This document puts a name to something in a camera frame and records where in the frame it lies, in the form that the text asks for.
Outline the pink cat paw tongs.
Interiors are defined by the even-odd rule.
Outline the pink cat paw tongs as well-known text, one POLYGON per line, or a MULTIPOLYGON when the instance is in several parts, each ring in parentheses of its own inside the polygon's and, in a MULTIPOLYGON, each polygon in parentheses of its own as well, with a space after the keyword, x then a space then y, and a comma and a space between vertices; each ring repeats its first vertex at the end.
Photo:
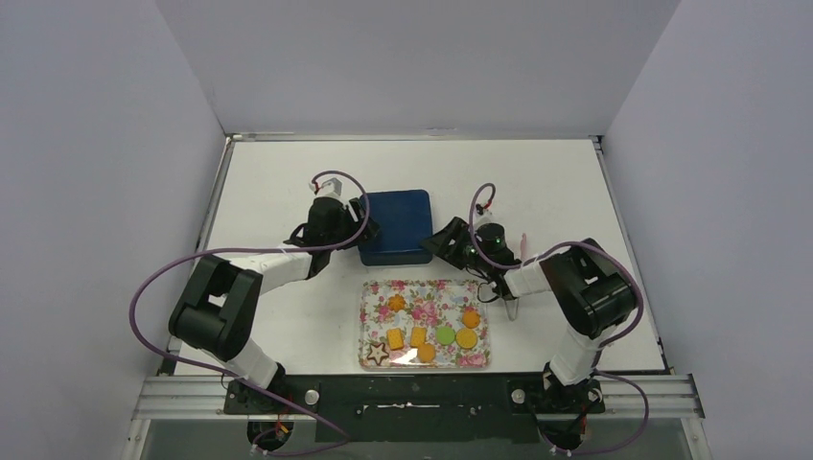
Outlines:
MULTIPOLYGON (((527 235, 522 233, 520 239, 520 259, 524 260, 527 255, 527 235)), ((514 322, 517 320, 519 315, 519 299, 513 299, 505 302, 505 310, 507 318, 510 322, 514 322)))

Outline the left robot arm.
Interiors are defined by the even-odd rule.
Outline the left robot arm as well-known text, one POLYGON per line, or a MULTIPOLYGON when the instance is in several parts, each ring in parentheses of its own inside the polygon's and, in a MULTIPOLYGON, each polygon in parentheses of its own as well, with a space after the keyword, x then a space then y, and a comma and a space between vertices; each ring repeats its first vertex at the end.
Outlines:
POLYGON ((203 256, 170 316, 170 334, 205 352, 244 380, 249 399, 265 412, 286 401, 286 370, 252 339, 259 299, 288 283, 319 274, 337 250, 374 239, 379 225, 365 195, 314 199, 306 222, 270 253, 227 260, 203 256))

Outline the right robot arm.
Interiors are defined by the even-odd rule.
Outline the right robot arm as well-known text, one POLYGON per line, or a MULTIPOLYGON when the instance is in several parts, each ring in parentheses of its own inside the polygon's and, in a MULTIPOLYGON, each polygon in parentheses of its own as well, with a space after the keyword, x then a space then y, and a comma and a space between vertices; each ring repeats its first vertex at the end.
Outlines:
POLYGON ((420 244, 432 256, 480 276, 505 301, 554 295, 568 324, 542 385, 544 400, 554 409, 579 400, 579 384, 593 376, 603 349, 634 329, 629 318, 642 318, 634 278, 592 239, 559 243, 523 262, 508 247, 502 225, 454 218, 420 244))

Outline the dark blue box lid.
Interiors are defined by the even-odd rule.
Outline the dark blue box lid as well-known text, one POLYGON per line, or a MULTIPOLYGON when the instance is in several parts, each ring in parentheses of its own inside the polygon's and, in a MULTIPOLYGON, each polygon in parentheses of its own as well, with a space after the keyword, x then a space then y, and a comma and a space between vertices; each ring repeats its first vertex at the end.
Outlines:
POLYGON ((360 245, 360 253, 388 259, 428 256, 421 242, 433 234, 430 195, 426 190, 369 193, 370 218, 379 226, 372 241, 360 245))

